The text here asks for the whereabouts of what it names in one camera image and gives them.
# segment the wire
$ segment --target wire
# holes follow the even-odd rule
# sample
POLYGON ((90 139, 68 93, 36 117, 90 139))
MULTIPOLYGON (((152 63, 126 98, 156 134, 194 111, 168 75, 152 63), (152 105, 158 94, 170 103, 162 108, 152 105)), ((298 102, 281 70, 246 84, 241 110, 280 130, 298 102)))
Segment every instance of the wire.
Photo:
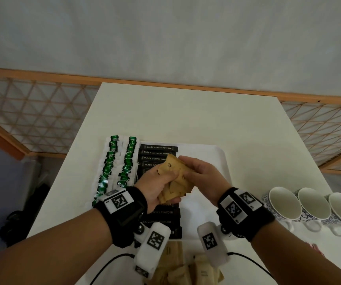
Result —
POLYGON ((128 253, 124 253, 124 254, 120 254, 120 255, 117 255, 115 256, 114 258, 112 258, 110 261, 107 262, 107 264, 105 266, 103 266, 103 268, 101 270, 99 270, 98 274, 94 277, 94 279, 92 280, 92 282, 90 283, 90 285, 92 285, 95 280, 98 278, 99 274, 104 270, 104 268, 106 268, 108 265, 110 265, 110 263, 112 261, 114 261, 115 259, 118 259, 119 257, 123 257, 123 256, 129 256, 131 258, 135 258, 135 255, 134 254, 128 254, 128 253))
POLYGON ((247 256, 245 256, 245 255, 242 255, 242 254, 240 254, 240 253, 235 253, 235 252, 229 252, 229 253, 227 253, 227 255, 229 255, 229 256, 230 256, 230 255, 238 255, 238 256, 242 256, 242 257, 246 258, 247 260, 249 260, 249 261, 255 263, 255 264, 258 265, 260 268, 262 268, 262 269, 264 270, 264 272, 267 273, 269 276, 271 276, 271 278, 274 280, 274 278, 273 278, 273 276, 271 275, 271 273, 269 273, 266 269, 264 269, 261 265, 259 265, 257 262, 255 262, 255 261, 252 260, 251 258, 249 258, 249 257, 247 257, 247 256))

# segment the person's left hand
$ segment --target person's left hand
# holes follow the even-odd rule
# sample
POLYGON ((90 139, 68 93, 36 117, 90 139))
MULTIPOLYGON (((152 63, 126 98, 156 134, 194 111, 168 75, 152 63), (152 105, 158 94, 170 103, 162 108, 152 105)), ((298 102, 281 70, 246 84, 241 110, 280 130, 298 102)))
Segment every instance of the person's left hand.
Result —
MULTIPOLYGON (((143 193, 145 199, 147 200, 148 214, 151 213, 154 208, 160 204, 158 196, 164 189, 165 184, 175 180, 178 177, 177 171, 169 171, 159 175, 157 173, 157 169, 159 166, 160 164, 145 172, 134 185, 143 193)), ((181 197, 173 198, 169 202, 174 204, 178 203, 179 201, 181 201, 181 197)))

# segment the white table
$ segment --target white table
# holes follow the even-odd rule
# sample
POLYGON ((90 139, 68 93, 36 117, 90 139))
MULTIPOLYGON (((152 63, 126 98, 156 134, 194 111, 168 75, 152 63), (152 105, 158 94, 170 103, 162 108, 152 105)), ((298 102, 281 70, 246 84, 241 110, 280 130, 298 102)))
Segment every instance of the white table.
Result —
MULTIPOLYGON (((30 236, 85 211, 105 138, 112 134, 143 141, 214 144, 226 154, 232 184, 261 196, 275 186, 331 192, 304 143, 274 97, 103 83, 57 175, 30 236)), ((341 268, 341 238, 329 229, 312 233, 297 224, 295 234, 318 244, 341 268)), ((230 250, 261 264, 245 240, 227 241, 230 250)), ((89 284, 113 256, 131 249, 111 247, 78 281, 89 284)), ((198 240, 184 241, 186 260, 202 252, 198 240)), ((132 260, 112 263, 95 284, 141 284, 132 260)), ((233 256, 222 267, 226 284, 274 284, 262 270, 233 256)))

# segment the hand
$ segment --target hand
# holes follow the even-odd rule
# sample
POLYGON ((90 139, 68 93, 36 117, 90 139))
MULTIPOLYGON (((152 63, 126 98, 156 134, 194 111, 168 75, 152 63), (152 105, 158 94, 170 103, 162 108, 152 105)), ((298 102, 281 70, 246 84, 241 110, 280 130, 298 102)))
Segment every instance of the hand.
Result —
POLYGON ((184 172, 184 177, 192 182, 201 193, 214 205, 218 206, 218 200, 232 186, 222 176, 214 165, 187 156, 179 156, 187 167, 196 172, 184 172))
MULTIPOLYGON (((164 189, 165 184, 175 180, 178 177, 178 171, 169 171, 159 175, 159 173, 157 173, 159 166, 160 164, 145 172, 134 185, 143 193, 145 199, 147 200, 148 214, 160 204, 158 196, 164 189)), ((173 198, 169 202, 174 204, 178 203, 179 201, 181 201, 181 197, 173 198)))

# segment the white tracking device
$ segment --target white tracking device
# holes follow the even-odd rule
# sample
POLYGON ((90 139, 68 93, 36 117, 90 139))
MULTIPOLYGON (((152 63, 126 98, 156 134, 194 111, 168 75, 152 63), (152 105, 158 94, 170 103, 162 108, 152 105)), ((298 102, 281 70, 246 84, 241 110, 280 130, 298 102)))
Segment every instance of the white tracking device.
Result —
POLYGON ((141 243, 134 258, 134 270, 151 279, 168 243, 171 230, 160 222, 153 223, 151 228, 146 227, 143 223, 141 226, 138 232, 134 233, 135 239, 141 243))
POLYGON ((226 234, 226 231, 222 229, 222 224, 217 226, 213 222, 206 222, 198 226, 197 232, 212 267, 218 268, 230 261, 223 240, 235 240, 237 238, 229 232, 226 234))

